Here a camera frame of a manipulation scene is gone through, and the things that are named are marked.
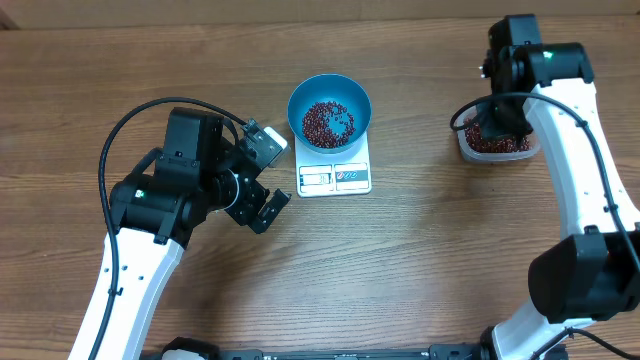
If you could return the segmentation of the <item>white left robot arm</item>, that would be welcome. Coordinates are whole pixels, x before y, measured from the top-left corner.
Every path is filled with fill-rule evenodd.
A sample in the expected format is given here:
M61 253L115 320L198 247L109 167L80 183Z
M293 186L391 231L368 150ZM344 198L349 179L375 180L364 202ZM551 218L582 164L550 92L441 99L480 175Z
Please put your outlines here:
M112 189L100 189L107 225L101 272L71 358L138 358L194 229L224 211L261 234L289 202L257 180L287 148L255 120L235 127L219 111L174 108L163 146Z

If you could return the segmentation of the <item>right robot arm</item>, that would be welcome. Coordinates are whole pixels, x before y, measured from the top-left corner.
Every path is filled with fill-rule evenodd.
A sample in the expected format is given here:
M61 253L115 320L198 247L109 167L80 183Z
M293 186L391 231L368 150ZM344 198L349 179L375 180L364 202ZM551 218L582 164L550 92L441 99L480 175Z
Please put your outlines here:
M579 43L545 44L534 15L488 32L483 64L499 127L535 133L561 217L561 240L528 270L528 301L490 332L495 359L541 359L573 331L639 304L639 211L618 175Z

